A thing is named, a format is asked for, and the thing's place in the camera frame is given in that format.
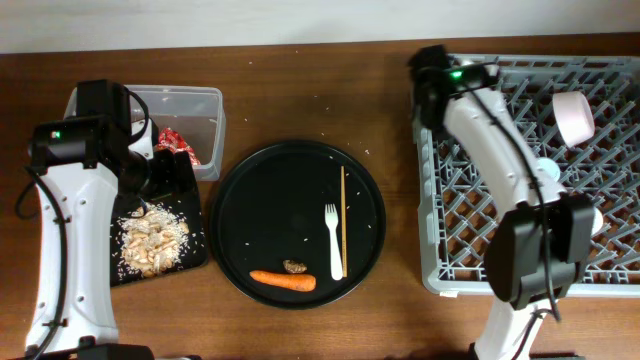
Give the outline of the blue plastic cup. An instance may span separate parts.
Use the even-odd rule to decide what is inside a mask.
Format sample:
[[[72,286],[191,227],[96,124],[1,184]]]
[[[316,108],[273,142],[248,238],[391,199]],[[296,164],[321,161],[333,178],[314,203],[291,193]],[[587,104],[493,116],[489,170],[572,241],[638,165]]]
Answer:
[[[540,157],[537,159],[538,167],[544,170],[555,182],[558,182],[561,175],[560,167],[550,158]]]

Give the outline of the wooden chopstick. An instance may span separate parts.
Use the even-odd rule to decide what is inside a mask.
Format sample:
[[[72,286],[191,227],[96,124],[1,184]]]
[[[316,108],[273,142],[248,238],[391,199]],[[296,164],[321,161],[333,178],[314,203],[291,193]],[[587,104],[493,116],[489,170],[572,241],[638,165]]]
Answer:
[[[340,215],[341,215],[341,251],[342,251],[342,272],[343,278],[348,276],[348,257],[347,257],[347,225],[346,225],[346,171],[344,165],[340,169]]]

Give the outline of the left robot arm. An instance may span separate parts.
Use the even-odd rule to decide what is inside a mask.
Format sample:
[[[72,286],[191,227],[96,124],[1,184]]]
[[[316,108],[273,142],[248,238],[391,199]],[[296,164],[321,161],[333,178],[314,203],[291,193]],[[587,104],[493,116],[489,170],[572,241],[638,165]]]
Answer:
[[[222,121],[216,90],[79,83],[65,116],[35,128],[27,167],[40,201],[41,255],[28,359],[149,359],[123,344],[111,289],[201,265],[198,173],[159,136],[191,116]]]

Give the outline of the orange carrot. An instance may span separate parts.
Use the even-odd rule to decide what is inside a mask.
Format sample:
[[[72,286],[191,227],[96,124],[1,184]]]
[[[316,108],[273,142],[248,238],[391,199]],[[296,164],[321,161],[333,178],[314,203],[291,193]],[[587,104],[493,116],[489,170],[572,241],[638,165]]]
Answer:
[[[280,274],[254,270],[249,275],[259,283],[297,292],[311,292],[316,288],[316,278],[309,274]]]

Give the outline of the brown food scrap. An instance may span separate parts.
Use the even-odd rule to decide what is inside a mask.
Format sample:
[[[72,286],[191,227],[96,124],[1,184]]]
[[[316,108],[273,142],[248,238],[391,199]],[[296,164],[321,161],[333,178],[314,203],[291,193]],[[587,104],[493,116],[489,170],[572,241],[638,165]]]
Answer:
[[[307,271],[307,266],[304,263],[290,259],[284,260],[283,266],[289,274],[303,274]]]

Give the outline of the cream paper cup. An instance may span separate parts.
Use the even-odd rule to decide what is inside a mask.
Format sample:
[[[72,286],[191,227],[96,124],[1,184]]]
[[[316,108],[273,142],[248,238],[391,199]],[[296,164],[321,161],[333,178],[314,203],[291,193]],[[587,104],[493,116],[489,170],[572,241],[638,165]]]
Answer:
[[[604,226],[604,217],[602,212],[596,207],[594,207],[593,210],[594,210],[594,218],[593,218],[593,224],[592,224],[592,230],[591,230],[592,237],[598,234]]]

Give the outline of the pink bowl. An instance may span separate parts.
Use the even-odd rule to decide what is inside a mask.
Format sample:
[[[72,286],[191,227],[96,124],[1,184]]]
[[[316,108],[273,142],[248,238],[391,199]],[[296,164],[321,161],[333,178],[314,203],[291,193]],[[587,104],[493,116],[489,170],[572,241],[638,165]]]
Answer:
[[[588,100],[581,92],[556,93],[552,106],[560,135],[568,147],[594,136],[595,123]]]

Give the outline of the red snack wrapper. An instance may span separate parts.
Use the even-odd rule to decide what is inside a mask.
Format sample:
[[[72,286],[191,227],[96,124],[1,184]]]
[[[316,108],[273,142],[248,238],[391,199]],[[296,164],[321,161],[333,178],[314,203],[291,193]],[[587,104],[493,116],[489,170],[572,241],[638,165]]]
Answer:
[[[170,150],[172,153],[186,152],[192,165],[197,166],[201,164],[194,149],[177,131],[170,127],[166,127],[160,131],[158,135],[158,143],[155,145],[154,149],[156,151]]]

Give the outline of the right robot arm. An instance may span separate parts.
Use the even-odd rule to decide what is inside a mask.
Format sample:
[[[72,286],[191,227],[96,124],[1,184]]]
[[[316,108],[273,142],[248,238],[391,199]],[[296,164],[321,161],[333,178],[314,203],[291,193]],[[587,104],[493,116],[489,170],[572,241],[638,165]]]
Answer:
[[[495,90],[494,63],[456,65],[442,45],[409,60],[414,120],[464,148],[500,217],[483,265],[494,302],[472,359],[527,359],[542,322],[583,279],[595,209],[539,168]]]

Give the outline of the round black tray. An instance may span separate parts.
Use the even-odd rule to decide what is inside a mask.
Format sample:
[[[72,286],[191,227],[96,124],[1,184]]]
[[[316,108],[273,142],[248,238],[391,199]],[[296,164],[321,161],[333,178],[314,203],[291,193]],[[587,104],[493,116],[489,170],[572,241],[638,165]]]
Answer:
[[[341,251],[340,169],[346,176],[348,276],[331,277],[326,204],[338,213]],[[211,210],[211,247],[227,278],[245,295],[266,305],[309,309],[334,302],[355,289],[383,248],[386,214],[380,190],[357,160],[313,141],[269,145],[236,165],[225,177]],[[254,270],[284,273],[284,260],[304,263],[316,278],[311,292],[253,280]]]

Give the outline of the white plastic fork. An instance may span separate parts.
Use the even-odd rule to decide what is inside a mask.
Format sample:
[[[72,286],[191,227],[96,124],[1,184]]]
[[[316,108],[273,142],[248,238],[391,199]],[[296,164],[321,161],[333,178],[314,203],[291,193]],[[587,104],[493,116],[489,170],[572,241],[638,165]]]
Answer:
[[[335,281],[343,278],[342,260],[337,238],[338,213],[334,204],[326,204],[324,209],[325,224],[329,232],[330,271]]]

